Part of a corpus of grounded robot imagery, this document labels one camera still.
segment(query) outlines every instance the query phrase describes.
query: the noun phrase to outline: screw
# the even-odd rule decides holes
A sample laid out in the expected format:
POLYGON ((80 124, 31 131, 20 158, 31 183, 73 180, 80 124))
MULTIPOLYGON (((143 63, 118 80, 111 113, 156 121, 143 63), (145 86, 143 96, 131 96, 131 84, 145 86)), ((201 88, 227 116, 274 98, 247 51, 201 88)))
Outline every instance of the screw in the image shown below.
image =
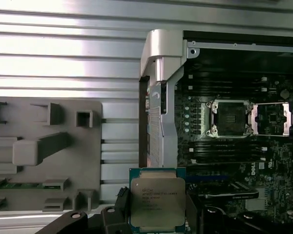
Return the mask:
POLYGON ((80 216, 81 215, 79 213, 75 213, 75 214, 72 215, 72 218, 80 218, 80 216))

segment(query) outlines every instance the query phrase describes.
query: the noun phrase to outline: circuit board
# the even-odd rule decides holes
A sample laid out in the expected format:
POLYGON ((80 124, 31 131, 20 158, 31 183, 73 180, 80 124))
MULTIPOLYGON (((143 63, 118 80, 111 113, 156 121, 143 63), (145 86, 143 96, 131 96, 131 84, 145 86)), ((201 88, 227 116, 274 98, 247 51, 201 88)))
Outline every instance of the circuit board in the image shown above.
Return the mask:
POLYGON ((293 208, 293 126, 286 124, 285 112, 293 114, 292 89, 293 81, 286 76, 207 76, 188 70, 175 87, 178 166, 187 167, 188 177, 200 178, 188 186, 200 183, 202 176, 213 183, 239 181, 256 189, 258 198, 206 202, 230 216, 252 211, 291 222, 287 211, 293 208), (251 113, 248 119, 241 118, 243 105, 251 113), (253 129, 244 130, 238 119, 244 125, 252 122, 253 129), (230 136, 220 134, 226 129, 232 129, 230 136))

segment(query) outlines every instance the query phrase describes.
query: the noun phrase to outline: corrugated metal panel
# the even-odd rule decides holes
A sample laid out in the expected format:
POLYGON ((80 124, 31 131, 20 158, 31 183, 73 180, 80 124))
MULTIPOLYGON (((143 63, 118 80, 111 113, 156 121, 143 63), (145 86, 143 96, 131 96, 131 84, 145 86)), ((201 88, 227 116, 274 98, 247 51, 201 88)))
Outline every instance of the corrugated metal panel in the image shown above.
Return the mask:
POLYGON ((293 0, 0 0, 0 96, 103 102, 103 201, 137 166, 139 58, 156 28, 293 36, 293 0))

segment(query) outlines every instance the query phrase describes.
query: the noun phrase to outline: green circuit board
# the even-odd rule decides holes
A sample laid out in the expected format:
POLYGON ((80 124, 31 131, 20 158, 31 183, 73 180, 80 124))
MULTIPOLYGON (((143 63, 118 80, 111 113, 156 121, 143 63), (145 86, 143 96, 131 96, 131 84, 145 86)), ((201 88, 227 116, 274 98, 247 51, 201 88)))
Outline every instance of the green circuit board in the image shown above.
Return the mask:
MULTIPOLYGON (((228 215, 252 211, 274 221, 291 222, 287 211, 293 208, 293 137, 282 136, 285 121, 282 103, 289 103, 293 112, 293 93, 290 92, 293 82, 276 75, 253 75, 247 79, 249 84, 242 84, 242 78, 236 77, 229 84, 223 84, 217 77, 207 82, 206 78, 186 73, 178 82, 175 88, 178 164, 187 167, 188 176, 225 176, 259 192, 256 199, 208 201, 222 207, 228 215), (238 134, 209 137, 213 120, 207 104, 216 99, 271 103, 270 106, 259 105, 256 119, 259 134, 232 131, 238 134)), ((237 125, 230 125, 232 116, 225 118, 229 120, 218 119, 217 122, 222 129, 238 129, 237 125)))

